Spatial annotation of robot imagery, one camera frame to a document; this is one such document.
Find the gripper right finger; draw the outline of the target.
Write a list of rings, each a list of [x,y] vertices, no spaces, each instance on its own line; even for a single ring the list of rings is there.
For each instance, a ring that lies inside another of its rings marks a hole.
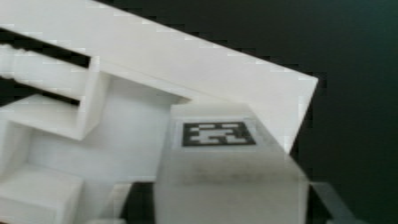
[[[355,217],[327,182],[311,183],[305,224],[369,224]]]

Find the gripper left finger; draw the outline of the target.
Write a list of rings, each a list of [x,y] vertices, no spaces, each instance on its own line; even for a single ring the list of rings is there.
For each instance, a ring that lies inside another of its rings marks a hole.
[[[117,184],[96,224],[156,224],[152,196],[151,182]]]

